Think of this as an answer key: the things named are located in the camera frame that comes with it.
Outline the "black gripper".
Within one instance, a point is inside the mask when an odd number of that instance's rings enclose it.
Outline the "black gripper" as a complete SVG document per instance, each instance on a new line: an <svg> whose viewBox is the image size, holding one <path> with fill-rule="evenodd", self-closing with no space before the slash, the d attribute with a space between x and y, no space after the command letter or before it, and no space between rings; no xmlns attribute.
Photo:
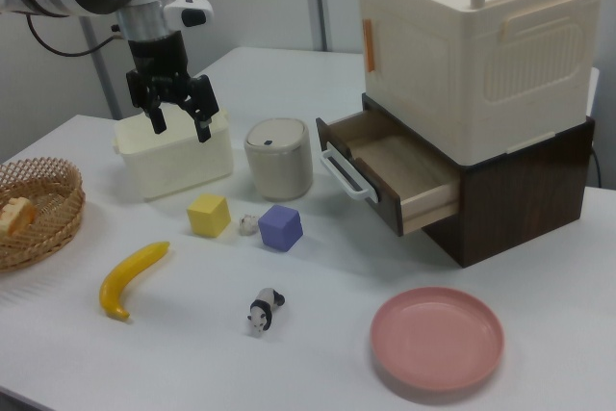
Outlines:
<svg viewBox="0 0 616 411"><path fill-rule="evenodd" d="M192 117L199 142L211 138L210 124L218 112L218 102L207 75L193 78L188 72L188 56L182 34L161 39L129 40L135 68L126 74L135 108L143 109L156 134L167 129L160 101L184 107Z"/></svg>

